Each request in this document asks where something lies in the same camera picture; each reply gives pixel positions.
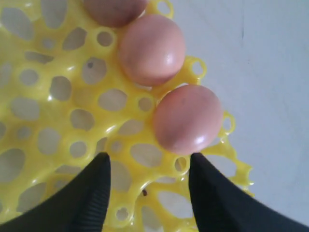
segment hole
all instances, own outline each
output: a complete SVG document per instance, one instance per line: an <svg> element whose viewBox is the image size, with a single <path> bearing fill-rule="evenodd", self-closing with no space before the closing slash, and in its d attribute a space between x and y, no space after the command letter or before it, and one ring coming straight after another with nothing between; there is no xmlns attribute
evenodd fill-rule
<svg viewBox="0 0 309 232"><path fill-rule="evenodd" d="M151 144L135 144L130 152L139 164L147 168L160 166L163 157L163 153Z"/></svg>
<svg viewBox="0 0 309 232"><path fill-rule="evenodd" d="M90 130L95 124L95 120L91 113L86 110L74 110L71 113L71 123L74 128L82 129L85 131Z"/></svg>
<svg viewBox="0 0 309 232"><path fill-rule="evenodd" d="M54 188L56 190L60 190L63 187L65 187L68 183L69 183L68 180L58 180L58 181L56 181Z"/></svg>
<svg viewBox="0 0 309 232"><path fill-rule="evenodd" d="M168 15L170 13L170 8L165 1L160 1L157 8L164 15Z"/></svg>
<svg viewBox="0 0 309 232"><path fill-rule="evenodd" d="M194 63L192 64L191 69L192 69L192 71L193 71L193 73L194 73L195 75L202 75L203 72L204 72L204 70L203 70L203 68L202 68L202 66L201 66L201 63L200 63L199 61L194 62Z"/></svg>
<svg viewBox="0 0 309 232"><path fill-rule="evenodd" d="M63 42L62 49L65 51L75 50L84 45L87 32L82 28L75 28Z"/></svg>
<svg viewBox="0 0 309 232"><path fill-rule="evenodd" d="M149 98L141 98L139 100L139 108L144 112L150 111L152 106L153 103Z"/></svg>
<svg viewBox="0 0 309 232"><path fill-rule="evenodd" d="M206 158L226 177L234 176L236 165L226 157L207 155Z"/></svg>
<svg viewBox="0 0 309 232"><path fill-rule="evenodd" d="M51 95L59 101L66 101L70 99L71 96L71 82L64 76L56 76L52 80L49 91Z"/></svg>
<svg viewBox="0 0 309 232"><path fill-rule="evenodd" d="M118 161L111 162L112 187L117 191L127 192L130 189L132 178L127 168Z"/></svg>
<svg viewBox="0 0 309 232"><path fill-rule="evenodd" d="M98 43L103 46L107 47L112 44L112 36L108 32L100 32L97 36Z"/></svg>
<svg viewBox="0 0 309 232"><path fill-rule="evenodd" d="M87 151L87 145L84 142L75 142L70 147L70 153L74 158L82 157Z"/></svg>
<svg viewBox="0 0 309 232"><path fill-rule="evenodd" d="M226 117L223 121L223 128L227 131L230 131L232 128L231 120L229 117Z"/></svg>
<svg viewBox="0 0 309 232"><path fill-rule="evenodd" d="M27 139L31 136L31 129L29 127L22 127L17 131L17 138L20 140Z"/></svg>
<svg viewBox="0 0 309 232"><path fill-rule="evenodd" d="M86 84L95 85L103 80L106 71L105 61L92 57L83 65L82 78Z"/></svg>
<svg viewBox="0 0 309 232"><path fill-rule="evenodd" d="M7 85L10 81L12 74L12 65L10 63L4 63L0 67L0 88Z"/></svg>
<svg viewBox="0 0 309 232"><path fill-rule="evenodd" d="M55 47L55 42L52 39L49 39L49 38L43 39L42 44L48 50L51 50Z"/></svg>
<svg viewBox="0 0 309 232"><path fill-rule="evenodd" d="M38 81L39 76L36 73L36 71L32 69L27 69L22 71L22 73L19 76L19 79L24 85L31 86Z"/></svg>
<svg viewBox="0 0 309 232"><path fill-rule="evenodd" d="M63 23L67 12L67 0L41 0L41 11L45 24L58 28Z"/></svg>
<svg viewBox="0 0 309 232"><path fill-rule="evenodd" d="M192 218L193 211L191 203L184 196L174 192L161 191L158 200L171 214L177 218Z"/></svg>
<svg viewBox="0 0 309 232"><path fill-rule="evenodd" d="M154 211L151 208L147 206L142 207L141 219L145 232L164 232L163 226L158 216L154 213Z"/></svg>
<svg viewBox="0 0 309 232"><path fill-rule="evenodd" d="M25 52L25 58L30 61L36 61L42 64L51 62L54 58L37 52Z"/></svg>
<svg viewBox="0 0 309 232"><path fill-rule="evenodd" d="M210 146L215 146L215 145L217 145L217 144L219 144L221 142L221 140L220 140L220 138L215 138L215 140L213 140L209 145L208 145L208 147L210 147Z"/></svg>
<svg viewBox="0 0 309 232"><path fill-rule="evenodd" d="M143 194L144 197L146 197L146 196L148 195L148 192L147 192L145 189L143 189L143 190L141 191L141 193Z"/></svg>
<svg viewBox="0 0 309 232"><path fill-rule="evenodd" d="M3 138L5 131L6 131L5 125L2 122L0 122L0 139Z"/></svg>
<svg viewBox="0 0 309 232"><path fill-rule="evenodd" d="M33 38L32 23L26 14L17 8L5 7L1 13L1 22L4 27L14 35L17 35L24 40Z"/></svg>
<svg viewBox="0 0 309 232"><path fill-rule="evenodd" d="M118 89L110 89L99 96L98 104L108 111L120 111L126 106L127 95Z"/></svg>
<svg viewBox="0 0 309 232"><path fill-rule="evenodd" d="M24 191L18 199L18 206L16 211L24 213L34 207L36 207L45 192L46 183L40 183L28 188Z"/></svg>
<svg viewBox="0 0 309 232"><path fill-rule="evenodd" d="M182 172L185 169L186 164L187 164L187 160L184 157L180 157L176 159L175 161L175 169L178 172Z"/></svg>
<svg viewBox="0 0 309 232"><path fill-rule="evenodd" d="M125 122L118 131L118 134L128 136L138 134L143 130L144 123L135 119Z"/></svg>
<svg viewBox="0 0 309 232"><path fill-rule="evenodd" d="M115 141L111 145L111 149L113 152L120 152L121 148L122 148L122 144L119 141Z"/></svg>
<svg viewBox="0 0 309 232"><path fill-rule="evenodd" d="M15 98L11 102L11 111L16 117L28 121L34 121L40 117L40 107L38 103L29 98Z"/></svg>
<svg viewBox="0 0 309 232"><path fill-rule="evenodd" d="M102 138L97 142L95 156L100 152L105 152L106 141L107 141L107 138Z"/></svg>
<svg viewBox="0 0 309 232"><path fill-rule="evenodd" d="M45 128L38 134L37 146L41 153L46 155L54 154L60 142L59 133L52 128Z"/></svg>
<svg viewBox="0 0 309 232"><path fill-rule="evenodd" d="M25 164L25 153L12 148L0 155L0 182L10 182L21 173Z"/></svg>
<svg viewBox="0 0 309 232"><path fill-rule="evenodd" d="M176 182L175 178L164 176L156 180L157 183L172 184Z"/></svg>
<svg viewBox="0 0 309 232"><path fill-rule="evenodd" d="M56 173L75 175L75 174L80 173L81 171L82 171L81 167L62 165L56 170Z"/></svg>
<svg viewBox="0 0 309 232"><path fill-rule="evenodd" d="M129 216L129 213L126 208L121 208L117 210L116 216L119 221L124 221Z"/></svg>

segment floor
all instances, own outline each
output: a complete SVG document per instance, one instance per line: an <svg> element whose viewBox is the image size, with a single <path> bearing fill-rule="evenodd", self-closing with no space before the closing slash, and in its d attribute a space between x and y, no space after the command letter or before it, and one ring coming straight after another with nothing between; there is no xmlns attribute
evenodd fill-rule
<svg viewBox="0 0 309 232"><path fill-rule="evenodd" d="M237 128L230 140L253 166L251 191L309 225L309 1L171 0L188 54L208 66Z"/></svg>

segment eggshell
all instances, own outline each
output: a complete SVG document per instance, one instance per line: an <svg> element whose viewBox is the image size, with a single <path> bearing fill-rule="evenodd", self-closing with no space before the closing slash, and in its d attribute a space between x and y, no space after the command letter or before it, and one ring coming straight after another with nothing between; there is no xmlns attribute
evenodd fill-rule
<svg viewBox="0 0 309 232"><path fill-rule="evenodd" d="M218 97L206 87L186 85L168 93L158 104L153 127L166 150L190 155L217 137L222 122Z"/></svg>
<svg viewBox="0 0 309 232"><path fill-rule="evenodd" d="M89 14L101 25L123 27L145 10L147 0L84 0Z"/></svg>
<svg viewBox="0 0 309 232"><path fill-rule="evenodd" d="M162 15L149 14L129 26L120 42L118 57L133 82L157 86L180 70L185 52L180 28Z"/></svg>

